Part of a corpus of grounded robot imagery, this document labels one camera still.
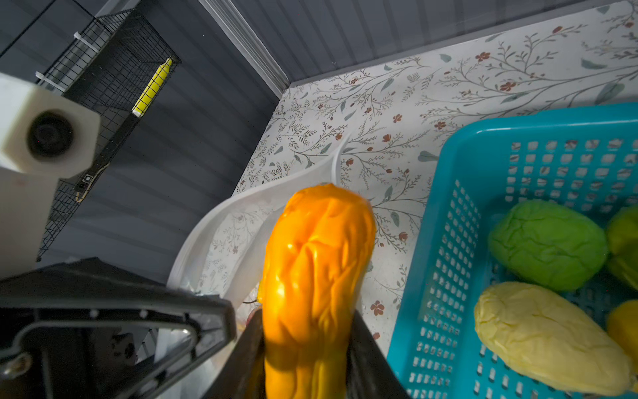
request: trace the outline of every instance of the camera lens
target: camera lens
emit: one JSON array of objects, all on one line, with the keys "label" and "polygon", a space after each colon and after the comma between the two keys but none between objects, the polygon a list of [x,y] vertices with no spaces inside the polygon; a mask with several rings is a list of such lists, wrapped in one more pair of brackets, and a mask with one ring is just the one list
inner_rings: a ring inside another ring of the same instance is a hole
[{"label": "camera lens", "polygon": [[59,156],[71,147],[73,128],[65,117],[44,112],[31,124],[27,141],[33,155]]}]

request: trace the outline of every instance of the gray wall panel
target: gray wall panel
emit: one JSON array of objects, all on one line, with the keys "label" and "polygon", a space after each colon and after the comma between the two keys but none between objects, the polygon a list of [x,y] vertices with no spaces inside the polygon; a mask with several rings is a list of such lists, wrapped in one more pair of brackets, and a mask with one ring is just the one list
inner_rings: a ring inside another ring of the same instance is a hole
[{"label": "gray wall panel", "polygon": [[366,39],[366,32],[361,22],[357,18],[357,12],[352,3],[353,0],[322,0],[329,10],[334,11],[336,20],[352,47],[355,59],[358,63],[363,63],[374,59],[371,45]]},{"label": "gray wall panel", "polygon": [[233,1],[295,82],[580,0]]}]

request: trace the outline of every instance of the leaf pattern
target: leaf pattern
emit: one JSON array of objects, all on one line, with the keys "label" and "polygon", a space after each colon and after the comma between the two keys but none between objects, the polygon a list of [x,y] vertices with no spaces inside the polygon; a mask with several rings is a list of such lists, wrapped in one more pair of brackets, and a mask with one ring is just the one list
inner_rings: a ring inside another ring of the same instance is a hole
[{"label": "leaf pattern", "polygon": [[[341,184],[369,199],[377,229],[359,311],[387,352],[442,145],[483,119],[638,100],[637,4],[592,8],[288,89],[235,192],[311,167],[348,141]],[[233,239],[223,247],[231,255],[241,250]],[[223,287],[231,272],[211,260],[204,275],[214,283],[202,290]],[[375,316],[376,301],[385,309]]]}]

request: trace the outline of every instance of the teal plastic basket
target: teal plastic basket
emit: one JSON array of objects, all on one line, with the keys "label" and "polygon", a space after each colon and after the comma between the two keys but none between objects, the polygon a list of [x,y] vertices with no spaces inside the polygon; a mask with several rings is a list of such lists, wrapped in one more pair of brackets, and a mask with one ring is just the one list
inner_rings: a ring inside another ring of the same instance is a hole
[{"label": "teal plastic basket", "polygon": [[[487,236],[517,203],[543,199],[601,226],[638,204],[638,104],[541,112],[473,123],[443,147],[392,336],[388,362],[410,398],[564,399],[509,369],[474,331],[490,284],[515,277]],[[604,327],[638,293],[603,270],[565,294]],[[638,399],[627,393],[623,399]]]}]

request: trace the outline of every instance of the white clip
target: white clip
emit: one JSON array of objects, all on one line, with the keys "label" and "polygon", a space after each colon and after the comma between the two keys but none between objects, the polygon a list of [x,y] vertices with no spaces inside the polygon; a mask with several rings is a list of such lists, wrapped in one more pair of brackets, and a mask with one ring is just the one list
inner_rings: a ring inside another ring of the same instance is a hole
[{"label": "white clip", "polygon": [[89,46],[91,50],[98,52],[98,48],[90,44],[85,38],[82,37],[82,35],[79,32],[73,33],[73,37],[81,41],[82,43],[86,44],[87,46]]},{"label": "white clip", "polygon": [[60,90],[62,93],[66,91],[65,88],[63,88],[62,86],[60,86],[57,83],[53,83],[50,79],[46,78],[46,76],[42,75],[40,72],[36,72],[36,78],[38,78],[40,80],[44,80],[46,83],[48,83],[51,86],[55,87],[56,89]]}]

